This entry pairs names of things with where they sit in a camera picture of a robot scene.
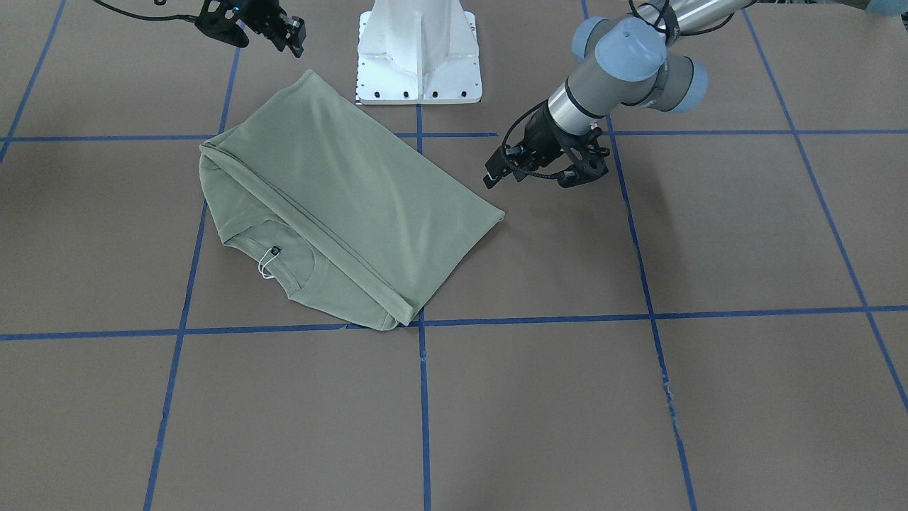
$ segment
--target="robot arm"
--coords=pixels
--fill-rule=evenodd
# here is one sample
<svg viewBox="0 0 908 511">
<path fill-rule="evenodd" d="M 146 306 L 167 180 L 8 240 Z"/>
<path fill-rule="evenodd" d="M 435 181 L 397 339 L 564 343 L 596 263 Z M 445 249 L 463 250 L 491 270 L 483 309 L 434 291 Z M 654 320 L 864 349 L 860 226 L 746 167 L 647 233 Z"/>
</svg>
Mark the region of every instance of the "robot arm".
<svg viewBox="0 0 908 511">
<path fill-rule="evenodd" d="M 597 139 L 597 121 L 618 105 L 685 112 L 706 93 L 706 70 L 695 60 L 670 54 L 680 36 L 715 30 L 753 0 L 653 0 L 619 20 L 590 18 L 575 32 L 571 50 L 579 65 L 547 101 L 535 106 L 508 130 L 486 163 L 486 187 L 508 174 L 557 179 L 568 188 L 595 181 L 607 172 L 609 151 Z M 716 22 L 722 24 L 704 30 Z M 507 144 L 519 122 L 529 116 L 524 138 Z M 561 172 L 536 172 L 566 155 Z"/>
<path fill-rule="evenodd" d="M 145 21 L 188 21 L 210 38 L 240 48 L 249 45 L 249 37 L 238 25 L 238 22 L 243 22 L 256 34 L 268 38 L 279 51 L 289 47 L 297 58 L 302 56 L 302 41 L 306 38 L 306 23 L 298 16 L 287 16 L 278 0 L 204 0 L 202 11 L 197 16 L 143 16 L 101 0 L 94 2 L 121 15 Z M 154 0 L 154 3 L 164 5 L 167 0 Z"/>
</svg>

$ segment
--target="clothing tag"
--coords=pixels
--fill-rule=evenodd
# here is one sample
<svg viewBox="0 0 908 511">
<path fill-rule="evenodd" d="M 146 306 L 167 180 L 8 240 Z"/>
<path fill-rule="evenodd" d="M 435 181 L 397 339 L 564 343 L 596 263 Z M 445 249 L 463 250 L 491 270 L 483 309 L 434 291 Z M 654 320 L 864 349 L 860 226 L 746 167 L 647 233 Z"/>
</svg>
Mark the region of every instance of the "clothing tag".
<svg viewBox="0 0 908 511">
<path fill-rule="evenodd" d="M 274 259 L 277 259 L 278 255 L 280 253 L 281 253 L 281 248 L 279 246 L 273 246 L 273 247 L 269 248 L 267 251 L 265 251 L 265 254 L 262 256 L 261 259 L 259 259 L 259 275 L 261 275 L 263 279 L 271 280 L 274 278 L 274 274 L 272 274 L 271 272 L 269 272 L 267 274 L 265 273 L 265 266 L 269 265 L 271 263 L 271 261 L 273 261 Z M 269 259 L 268 262 L 263 263 L 262 261 L 265 260 L 265 257 L 267 257 L 268 254 L 271 254 L 271 259 Z"/>
</svg>

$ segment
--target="grid line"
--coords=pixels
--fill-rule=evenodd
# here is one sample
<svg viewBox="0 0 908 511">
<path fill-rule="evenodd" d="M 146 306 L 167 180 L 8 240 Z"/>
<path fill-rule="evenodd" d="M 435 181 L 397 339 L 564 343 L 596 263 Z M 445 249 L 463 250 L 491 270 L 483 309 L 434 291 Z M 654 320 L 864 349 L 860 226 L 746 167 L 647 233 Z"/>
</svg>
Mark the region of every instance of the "grid line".
<svg viewBox="0 0 908 511">
<path fill-rule="evenodd" d="M 606 116 L 606 123 L 608 125 L 609 132 L 614 132 L 614 127 L 612 126 L 612 118 L 610 115 Z M 611 133 L 609 135 L 609 138 L 611 139 L 610 142 L 612 145 L 612 156 L 615 158 L 615 170 L 618 174 L 618 183 L 621 186 L 621 196 L 624 199 L 625 207 L 627 208 L 627 225 L 630 229 L 631 240 L 634 242 L 634 248 L 637 251 L 637 264 L 640 268 L 640 285 L 643 287 L 643 296 L 646 299 L 647 319 L 649 319 L 650 329 L 653 333 L 653 343 L 656 347 L 656 357 L 658 358 L 659 369 L 662 372 L 662 387 L 666 393 L 668 414 L 671 418 L 672 430 L 675 433 L 675 445 L 678 451 L 678 459 L 681 462 L 681 472 L 684 476 L 685 489 L 687 490 L 687 501 L 690 505 L 691 511 L 697 511 L 694 483 L 690 476 L 690 467 L 687 464 L 687 452 L 684 447 L 684 439 L 681 438 L 681 431 L 678 427 L 677 411 L 675 409 L 675 397 L 672 395 L 672 392 L 669 389 L 668 366 L 666 364 L 665 354 L 662 351 L 662 340 L 659 336 L 659 326 L 656 320 L 656 312 L 653 309 L 652 296 L 649 293 L 649 283 L 646 281 L 646 267 L 643 263 L 643 253 L 640 250 L 640 241 L 637 237 L 637 228 L 634 225 L 634 213 L 631 209 L 630 197 L 627 194 L 627 183 L 624 178 L 624 170 L 621 166 L 621 155 L 618 152 L 618 145 L 615 134 Z"/>
<path fill-rule="evenodd" d="M 158 479 L 158 469 L 161 465 L 161 454 L 164 448 L 164 437 L 167 434 L 167 421 L 170 418 L 170 406 L 173 401 L 173 389 L 176 386 L 177 370 L 180 368 L 180 354 L 183 351 L 186 321 L 189 318 L 189 308 L 192 304 L 192 291 L 195 286 L 195 273 L 199 267 L 199 256 L 202 252 L 202 238 L 205 233 L 205 214 L 208 212 L 208 203 L 202 204 L 202 214 L 199 218 L 199 230 L 195 236 L 195 249 L 192 252 L 192 264 L 189 269 L 189 278 L 186 282 L 186 297 L 183 300 L 183 312 L 180 315 L 180 328 L 176 341 L 173 343 L 173 358 L 171 359 L 170 374 L 167 377 L 167 390 L 164 392 L 164 402 L 161 410 L 161 422 L 158 425 L 158 436 L 152 456 L 152 468 L 148 475 L 148 487 L 145 490 L 143 511 L 151 511 L 154 489 Z"/>
<path fill-rule="evenodd" d="M 60 0 L 60 6 L 57 7 L 57 12 L 54 16 L 54 23 L 51 25 L 51 31 L 47 34 L 47 40 L 44 41 L 44 48 L 42 48 L 41 50 L 41 56 L 38 57 L 38 63 L 35 65 L 35 70 L 32 72 L 32 76 L 28 79 L 28 85 L 25 87 L 25 93 L 22 94 L 22 100 L 19 101 L 19 107 L 15 111 L 13 123 L 9 126 L 9 132 L 6 134 L 6 139 L 3 142 L 3 146 L 0 147 L 0 163 L 3 163 L 3 159 L 6 156 L 6 151 L 9 149 L 10 141 L 13 139 L 13 135 L 15 135 L 15 129 L 19 126 L 19 120 L 22 119 L 22 113 L 25 110 L 25 104 L 28 103 L 28 97 L 32 94 L 32 89 L 35 87 L 35 82 L 38 80 L 38 74 L 41 73 L 41 67 L 44 65 L 44 59 L 47 58 L 47 53 L 51 49 L 51 43 L 54 41 L 57 26 L 60 25 L 60 19 L 63 18 L 64 7 L 66 7 L 66 0 Z"/>
<path fill-rule="evenodd" d="M 416 150 L 422 155 L 422 105 L 416 104 Z M 422 509 L 432 509 L 431 441 L 429 438 L 429 366 L 426 363 L 426 307 L 419 310 L 419 408 L 422 420 Z"/>
<path fill-rule="evenodd" d="M 790 129 L 675 129 L 675 130 L 616 130 L 604 132 L 615 136 L 711 136 L 711 135 L 790 135 Z M 799 135 L 908 135 L 908 129 L 804 129 L 794 130 Z M 491 138 L 498 132 L 422 132 L 395 133 L 399 138 Z M 167 140 L 207 140 L 215 134 L 188 135 L 71 135 L 71 136 L 13 136 L 3 138 L 10 144 L 45 142 L 134 142 Z"/>
<path fill-rule="evenodd" d="M 908 305 L 900 306 L 871 306 L 872 312 L 908 312 Z M 656 319 L 715 319 L 753 316 L 818 316 L 863 313 L 862 306 L 848 307 L 817 307 L 798 309 L 754 309 L 754 310 L 727 310 L 703 312 L 669 312 L 655 313 Z M 482 326 L 482 325 L 543 325 L 552 323 L 605 323 L 622 321 L 643 321 L 649 319 L 649 314 L 624 314 L 600 316 L 529 316 L 529 317 L 477 317 L 463 319 L 427 319 L 425 326 Z M 418 327 L 419 323 L 400 325 L 399 328 Z M 260 325 L 260 326 L 209 326 L 184 328 L 187 336 L 211 336 L 231 334 L 263 334 L 280 332 L 313 332 L 326 330 L 365 330 L 367 327 L 351 323 L 326 323 L 310 325 Z M 14 341 L 47 341 L 66 339 L 86 339 L 101 337 L 160 337 L 176 336 L 181 330 L 173 329 L 148 329 L 148 330 L 94 330 L 83 332 L 41 332 L 22 334 L 0 334 L 0 342 Z"/>
<path fill-rule="evenodd" d="M 816 196 L 820 201 L 820 206 L 823 208 L 823 213 L 826 216 L 826 221 L 829 223 L 829 228 L 832 230 L 833 237 L 835 238 L 835 243 L 838 245 L 839 252 L 842 254 L 842 259 L 844 260 L 845 266 L 848 269 L 848 275 L 851 277 L 852 283 L 854 284 L 854 290 L 857 292 L 858 298 L 861 300 L 861 306 L 867 315 L 867 321 L 870 323 L 871 330 L 873 330 L 873 336 L 876 337 L 876 343 L 880 347 L 880 352 L 883 355 L 883 360 L 886 363 L 886 367 L 889 369 L 889 374 L 893 378 L 895 389 L 898 392 L 899 397 L 902 399 L 902 406 L 904 407 L 905 411 L 908 412 L 908 396 L 905 394 L 902 380 L 899 378 L 898 372 L 895 370 L 895 364 L 893 363 L 892 358 L 889 356 L 889 350 L 886 348 L 885 341 L 883 341 L 883 335 L 880 334 L 880 329 L 876 324 L 876 320 L 873 318 L 873 311 L 871 310 L 870 305 L 867 303 L 867 297 L 864 295 L 864 290 L 861 288 L 861 282 L 857 278 L 857 273 L 854 271 L 854 266 L 852 266 L 851 258 L 848 256 L 848 252 L 845 250 L 845 245 L 842 241 L 842 237 L 839 235 L 839 230 L 835 226 L 832 211 L 830 211 L 829 205 L 826 203 L 826 199 L 823 196 L 823 190 L 820 188 L 820 183 L 816 178 L 814 168 L 810 164 L 810 158 L 807 157 L 807 152 L 804 149 L 804 144 L 801 141 L 801 136 L 795 129 L 795 121 L 792 120 L 791 113 L 788 111 L 788 105 L 782 96 L 782 89 L 779 88 L 779 84 L 775 80 L 773 69 L 769 65 L 769 60 L 766 58 L 766 54 L 763 51 L 763 46 L 760 45 L 760 38 L 756 34 L 756 30 L 754 29 L 754 24 L 750 20 L 750 16 L 747 15 L 746 11 L 744 11 L 743 14 L 745 21 L 747 22 L 747 28 L 750 30 L 750 34 L 754 38 L 756 49 L 760 54 L 760 58 L 763 60 L 763 66 L 766 68 L 766 73 L 769 75 L 769 80 L 773 84 L 775 95 L 779 99 L 779 105 L 782 106 L 782 110 L 783 112 L 785 112 L 785 119 L 788 121 L 789 127 L 791 127 L 791 134 L 797 143 L 798 150 L 801 152 L 801 158 L 804 160 L 804 166 L 807 169 L 807 174 L 810 176 L 810 181 L 814 186 L 814 191 L 816 192 Z"/>
<path fill-rule="evenodd" d="M 221 122 L 219 132 L 224 131 L 227 125 L 227 115 L 230 112 L 230 102 L 233 94 L 233 82 L 236 79 L 236 71 L 240 63 L 241 48 L 233 52 L 233 62 L 231 64 L 230 78 L 227 80 L 227 90 L 224 93 L 223 109 L 221 111 Z M 196 271 L 199 267 L 199 259 L 202 254 L 202 241 L 205 236 L 205 217 L 208 213 L 208 201 L 202 201 L 202 214 L 199 216 L 199 229 L 195 236 L 195 248 L 192 251 L 192 264 L 189 269 L 189 277 L 186 282 L 186 297 L 183 301 L 183 312 L 180 315 L 179 334 L 173 344 L 173 359 L 171 361 L 170 375 L 167 379 L 167 390 L 164 393 L 164 402 L 161 410 L 161 423 L 158 425 L 158 436 L 152 458 L 152 467 L 148 475 L 148 487 L 145 490 L 145 500 L 143 511 L 151 511 L 152 501 L 154 500 L 154 489 L 157 485 L 158 470 L 161 466 L 161 454 L 164 447 L 164 438 L 167 434 L 167 421 L 170 418 L 170 407 L 173 401 L 173 390 L 176 387 L 177 371 L 180 368 L 180 355 L 183 351 L 183 340 L 186 336 L 186 324 L 189 321 L 189 311 L 192 306 L 192 291 L 195 287 Z"/>
</svg>

